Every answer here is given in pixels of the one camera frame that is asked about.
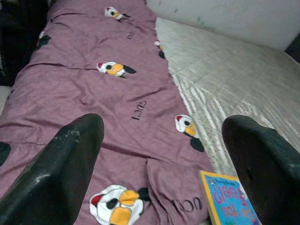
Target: purple bed sheet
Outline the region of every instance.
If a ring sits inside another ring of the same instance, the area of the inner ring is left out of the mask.
[[[12,148],[0,167],[0,196],[62,126],[98,113],[105,138],[76,225],[207,218],[198,174],[212,167],[155,21],[144,0],[54,4],[0,117],[0,141]]]

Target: fold of blanket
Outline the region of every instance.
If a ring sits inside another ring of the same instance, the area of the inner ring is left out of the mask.
[[[105,138],[75,224],[197,225],[208,216],[198,172],[212,167],[155,21],[144,0],[52,6],[0,117],[0,141],[11,146],[0,196],[62,126],[97,113]]]

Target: purple blanket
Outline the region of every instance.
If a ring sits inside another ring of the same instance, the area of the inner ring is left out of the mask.
[[[198,225],[208,216],[198,173],[212,167],[155,21],[144,0],[54,4],[0,117],[0,141],[12,148],[0,196],[62,126],[98,113],[105,139],[75,224]]]

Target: blue book cover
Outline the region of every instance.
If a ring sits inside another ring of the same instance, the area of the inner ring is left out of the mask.
[[[237,177],[201,171],[214,225],[261,225]]]

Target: yellow book border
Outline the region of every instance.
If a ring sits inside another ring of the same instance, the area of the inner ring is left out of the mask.
[[[207,172],[207,171],[203,171],[203,170],[200,171],[200,175],[201,175],[201,180],[202,180],[202,183],[203,183],[203,186],[204,186],[205,194],[206,194],[207,200],[209,202],[208,208],[211,209],[210,210],[210,214],[212,213],[212,215],[210,215],[210,217],[213,217],[211,219],[214,220],[214,222],[215,222],[216,225],[221,225],[219,216],[218,216],[217,211],[216,211],[215,204],[214,204],[214,202],[212,200],[211,192],[210,192],[210,189],[208,187],[208,183],[206,181],[205,175],[208,175],[208,176],[211,176],[211,177],[224,178],[224,179],[238,181],[238,182],[240,180],[237,177],[232,177],[232,176],[227,176],[227,175],[221,175],[221,174],[217,174],[217,173],[213,173],[213,172]]]

